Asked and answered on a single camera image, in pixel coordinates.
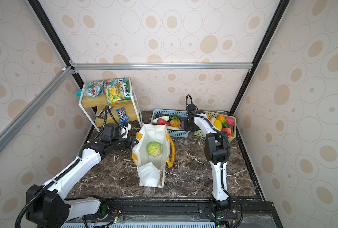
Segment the white grocery bag yellow handles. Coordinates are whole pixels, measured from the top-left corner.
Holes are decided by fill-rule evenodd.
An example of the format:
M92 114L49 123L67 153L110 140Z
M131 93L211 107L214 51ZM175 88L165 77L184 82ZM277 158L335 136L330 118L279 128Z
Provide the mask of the white grocery bag yellow handles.
M163 188L165 169L172 167L175 146L166 125L144 124L136 134L138 141L132 149L141 187Z

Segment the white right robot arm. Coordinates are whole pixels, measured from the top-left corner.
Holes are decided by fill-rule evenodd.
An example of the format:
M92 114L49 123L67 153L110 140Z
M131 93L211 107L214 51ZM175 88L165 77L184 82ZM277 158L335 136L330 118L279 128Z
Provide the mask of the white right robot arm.
M227 211L231 212L231 203L236 200L227 190L226 171L227 162L230 158L230 142L228 134L216 128L208 119L203 110L197 108L193 103L191 95L186 95L186 121L184 129L186 131L201 130L205 134L205 157L209 161L212 170L213 190L213 214L222 217Z

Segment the red bell pepper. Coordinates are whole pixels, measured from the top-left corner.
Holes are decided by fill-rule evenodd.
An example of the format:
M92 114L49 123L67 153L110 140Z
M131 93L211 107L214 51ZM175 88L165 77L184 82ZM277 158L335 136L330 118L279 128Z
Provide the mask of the red bell pepper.
M170 125L165 119L159 118L157 120L157 125Z

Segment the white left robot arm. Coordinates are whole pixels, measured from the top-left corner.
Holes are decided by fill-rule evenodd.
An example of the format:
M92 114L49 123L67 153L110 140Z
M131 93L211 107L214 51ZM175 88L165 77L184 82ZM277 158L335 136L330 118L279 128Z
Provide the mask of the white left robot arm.
M109 153L132 149L138 140L128 136L131 125L127 121L104 123L95 138L86 142L77 157L60 173L42 185L33 185L26 192L26 204L21 209L14 226L21 227L26 218L39 228L60 228L66 221L98 212L102 200L87 197L66 200L75 184Z

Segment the green cabbage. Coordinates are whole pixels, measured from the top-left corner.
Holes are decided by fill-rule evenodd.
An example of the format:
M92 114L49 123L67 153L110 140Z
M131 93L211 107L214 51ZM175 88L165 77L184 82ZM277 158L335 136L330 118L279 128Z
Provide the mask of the green cabbage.
M162 153L162 146L159 142L150 142L146 149L148 155L152 157L158 157Z

